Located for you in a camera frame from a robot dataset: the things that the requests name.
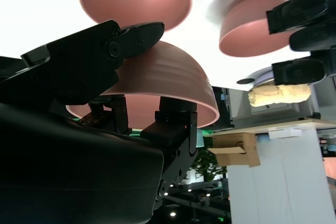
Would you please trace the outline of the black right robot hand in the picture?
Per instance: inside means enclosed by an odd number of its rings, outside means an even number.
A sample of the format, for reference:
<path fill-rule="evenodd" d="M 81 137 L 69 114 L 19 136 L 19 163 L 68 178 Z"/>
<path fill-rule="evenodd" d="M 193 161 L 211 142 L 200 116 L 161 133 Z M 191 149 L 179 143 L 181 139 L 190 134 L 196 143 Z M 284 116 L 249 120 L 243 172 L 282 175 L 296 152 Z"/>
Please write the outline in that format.
<path fill-rule="evenodd" d="M 161 98 L 139 137 L 124 93 L 103 97 L 162 22 L 113 20 L 1 57 L 1 223 L 146 223 L 197 157 L 194 102 Z"/>

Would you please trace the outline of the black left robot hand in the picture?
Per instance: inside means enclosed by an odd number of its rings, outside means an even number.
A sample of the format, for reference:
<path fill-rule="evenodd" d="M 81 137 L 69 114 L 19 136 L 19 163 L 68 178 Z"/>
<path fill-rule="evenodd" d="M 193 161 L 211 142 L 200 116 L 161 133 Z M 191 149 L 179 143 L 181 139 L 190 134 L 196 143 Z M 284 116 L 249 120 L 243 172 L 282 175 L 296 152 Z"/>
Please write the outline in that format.
<path fill-rule="evenodd" d="M 279 85 L 335 76 L 335 0 L 289 0 L 266 12 L 270 34 L 292 31 L 289 46 L 310 56 L 272 64 Z"/>

